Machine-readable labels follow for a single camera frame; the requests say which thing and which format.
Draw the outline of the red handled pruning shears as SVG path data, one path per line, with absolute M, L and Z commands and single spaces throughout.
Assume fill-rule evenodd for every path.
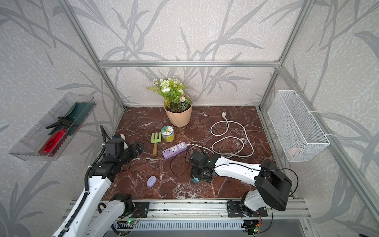
M 68 129 L 70 128 L 71 124 L 71 120 L 64 117 L 59 117 L 56 123 L 47 126 L 46 129 L 54 127 L 60 127 L 60 129 L 53 132 L 50 138 L 38 151 L 38 154 L 42 156 L 53 157 L 58 152 L 63 142 L 67 139 Z

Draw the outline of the round tin can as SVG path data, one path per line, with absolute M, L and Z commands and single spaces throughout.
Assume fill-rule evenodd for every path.
M 175 133 L 172 126 L 166 125 L 161 129 L 161 134 L 164 140 L 168 143 L 173 142 L 175 139 Z

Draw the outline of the beige flower pot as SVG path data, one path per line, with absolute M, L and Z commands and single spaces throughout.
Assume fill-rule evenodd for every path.
M 165 100 L 164 108 L 170 122 L 176 127 L 184 127 L 189 124 L 192 113 L 192 100 L 183 94 L 172 101 Z

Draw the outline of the green garden fork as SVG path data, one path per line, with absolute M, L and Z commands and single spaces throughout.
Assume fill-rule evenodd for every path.
M 161 132 L 152 133 L 151 143 L 154 145 L 154 147 L 153 147 L 153 155 L 154 156 L 157 156 L 158 143 L 161 142 L 161 138 L 162 138 Z

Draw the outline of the pink object in basket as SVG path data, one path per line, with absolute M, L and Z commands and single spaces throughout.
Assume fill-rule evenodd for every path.
M 290 149 L 289 155 L 290 157 L 294 158 L 294 157 L 300 156 L 302 152 L 303 152 L 302 148 L 293 147 Z

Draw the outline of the purple earbuds case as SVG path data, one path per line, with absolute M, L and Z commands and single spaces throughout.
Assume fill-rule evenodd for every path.
M 155 176 L 151 176 L 151 177 L 147 180 L 146 185 L 147 185 L 148 187 L 153 187 L 153 186 L 156 184 L 156 182 L 157 182 L 157 178 L 156 178 Z

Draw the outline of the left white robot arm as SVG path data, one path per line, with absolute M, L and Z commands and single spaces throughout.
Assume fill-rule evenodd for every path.
M 105 141 L 96 160 L 84 176 L 84 190 L 74 208 L 53 234 L 55 237 L 102 237 L 114 222 L 136 211 L 130 194 L 116 194 L 100 215 L 91 218 L 105 192 L 110 188 L 123 165 L 144 152 L 144 144 L 130 144 L 122 138 Z

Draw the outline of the green artificial flowering plant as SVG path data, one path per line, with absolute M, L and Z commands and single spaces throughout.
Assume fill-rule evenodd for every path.
M 155 79 L 152 87 L 147 87 L 164 98 L 165 108 L 172 113 L 182 113 L 192 105 L 191 98 L 185 93 L 187 88 L 178 78 Z

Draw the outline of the clear plastic wall tray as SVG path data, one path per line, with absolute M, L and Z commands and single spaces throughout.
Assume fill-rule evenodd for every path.
M 67 93 L 9 153 L 23 161 L 55 161 L 96 107 L 93 96 Z

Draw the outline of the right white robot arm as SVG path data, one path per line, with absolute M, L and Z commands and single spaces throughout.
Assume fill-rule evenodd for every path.
M 292 181 L 276 165 L 269 161 L 261 164 L 246 164 L 220 155 L 207 156 L 195 151 L 190 158 L 193 164 L 191 178 L 212 182 L 213 176 L 230 177 L 254 186 L 246 192 L 240 203 L 240 211 L 245 216 L 254 216 L 264 207 L 285 211 Z

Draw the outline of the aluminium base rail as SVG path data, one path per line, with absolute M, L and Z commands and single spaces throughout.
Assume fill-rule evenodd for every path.
M 147 217 L 132 219 L 148 220 L 227 220 L 229 199 L 153 199 L 148 200 Z M 267 217 L 274 219 L 311 219 L 311 214 L 303 199 L 288 200 L 284 212 L 266 208 Z

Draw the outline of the teal charger adapter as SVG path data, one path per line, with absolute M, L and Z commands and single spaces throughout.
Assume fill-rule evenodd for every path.
M 191 178 L 191 180 L 195 183 L 195 184 L 198 184 L 199 183 L 199 180 L 195 177 Z

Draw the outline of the purple power strip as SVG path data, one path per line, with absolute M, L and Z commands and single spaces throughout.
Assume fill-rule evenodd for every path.
M 185 142 L 181 142 L 175 146 L 172 146 L 162 152 L 165 160 L 175 157 L 176 155 L 187 150 L 187 144 Z

